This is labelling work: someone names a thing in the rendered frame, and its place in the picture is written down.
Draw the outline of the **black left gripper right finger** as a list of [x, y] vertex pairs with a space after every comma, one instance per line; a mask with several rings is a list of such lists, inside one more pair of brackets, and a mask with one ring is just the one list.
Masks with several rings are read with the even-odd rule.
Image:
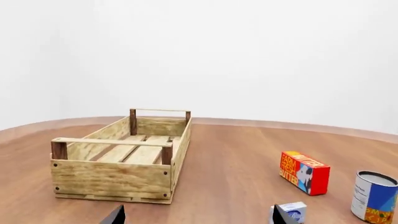
[[273, 224], [300, 224], [294, 218], [289, 216], [278, 204], [274, 205], [272, 213]]

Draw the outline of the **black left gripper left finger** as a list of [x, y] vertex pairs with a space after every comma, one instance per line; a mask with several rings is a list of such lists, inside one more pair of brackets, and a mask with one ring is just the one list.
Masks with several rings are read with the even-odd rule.
[[125, 224], [126, 214], [124, 205], [120, 205], [115, 208], [106, 218], [104, 218], [99, 224]]

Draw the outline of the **white blue cream cheese box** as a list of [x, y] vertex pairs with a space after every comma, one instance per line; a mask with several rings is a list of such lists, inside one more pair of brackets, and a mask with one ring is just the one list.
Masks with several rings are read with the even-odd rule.
[[[285, 203], [279, 205], [289, 216], [294, 218], [300, 224], [304, 224], [305, 214], [307, 211], [307, 205], [303, 202], [295, 202], [295, 203]], [[270, 216], [269, 216], [269, 224], [273, 224], [272, 221], [272, 213], [273, 213], [274, 205], [270, 207]]]

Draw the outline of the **wooden slatted crate tray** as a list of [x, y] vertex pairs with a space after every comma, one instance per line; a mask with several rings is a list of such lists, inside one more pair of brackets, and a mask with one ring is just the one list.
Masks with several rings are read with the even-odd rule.
[[172, 202], [190, 144], [192, 117], [129, 115], [83, 138], [51, 141], [57, 198]]

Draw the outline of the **red farm fresh butter box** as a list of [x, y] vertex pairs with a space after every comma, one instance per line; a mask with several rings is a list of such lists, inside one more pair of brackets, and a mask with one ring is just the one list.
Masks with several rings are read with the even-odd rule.
[[297, 151], [281, 153], [279, 175], [307, 195], [328, 192], [331, 167]]

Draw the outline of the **blue and white tin can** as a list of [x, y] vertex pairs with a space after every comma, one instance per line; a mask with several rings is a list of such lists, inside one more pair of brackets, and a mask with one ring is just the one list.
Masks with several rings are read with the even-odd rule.
[[370, 224], [392, 224], [398, 199], [398, 180], [382, 173], [356, 173], [351, 212]]

